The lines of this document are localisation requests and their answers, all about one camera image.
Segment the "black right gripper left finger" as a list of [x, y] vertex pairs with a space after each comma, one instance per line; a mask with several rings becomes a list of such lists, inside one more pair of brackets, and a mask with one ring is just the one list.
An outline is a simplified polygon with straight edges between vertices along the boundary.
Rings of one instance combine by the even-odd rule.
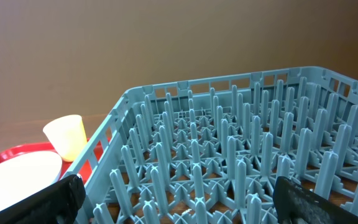
[[0, 224], [74, 223], [85, 197], [82, 176], [71, 174], [0, 211]]

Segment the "yellow plastic cup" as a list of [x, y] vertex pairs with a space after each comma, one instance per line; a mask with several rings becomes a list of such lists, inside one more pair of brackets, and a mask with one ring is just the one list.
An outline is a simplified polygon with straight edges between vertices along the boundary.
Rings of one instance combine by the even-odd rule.
[[43, 127], [43, 132], [64, 161], [73, 162], [87, 144], [82, 117], [71, 114]]

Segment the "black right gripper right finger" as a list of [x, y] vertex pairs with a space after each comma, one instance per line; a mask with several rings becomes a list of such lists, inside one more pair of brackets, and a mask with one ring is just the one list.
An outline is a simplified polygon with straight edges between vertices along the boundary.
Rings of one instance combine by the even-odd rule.
[[353, 202], [338, 207], [287, 177], [275, 183], [273, 204], [279, 223], [358, 223], [358, 188]]

